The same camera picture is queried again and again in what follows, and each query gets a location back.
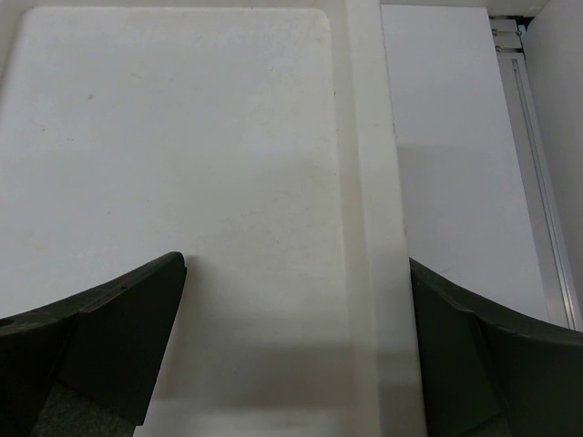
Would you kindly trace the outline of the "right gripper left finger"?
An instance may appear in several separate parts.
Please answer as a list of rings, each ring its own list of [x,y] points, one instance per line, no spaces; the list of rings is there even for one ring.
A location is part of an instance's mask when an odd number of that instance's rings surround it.
[[[4,436],[131,436],[148,406],[187,267],[170,252],[1,320]]]

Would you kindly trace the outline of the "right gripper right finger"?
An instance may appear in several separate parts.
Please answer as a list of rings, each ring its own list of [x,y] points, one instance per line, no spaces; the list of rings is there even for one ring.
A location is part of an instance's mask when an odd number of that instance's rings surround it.
[[[581,332],[410,270],[429,435],[581,435]]]

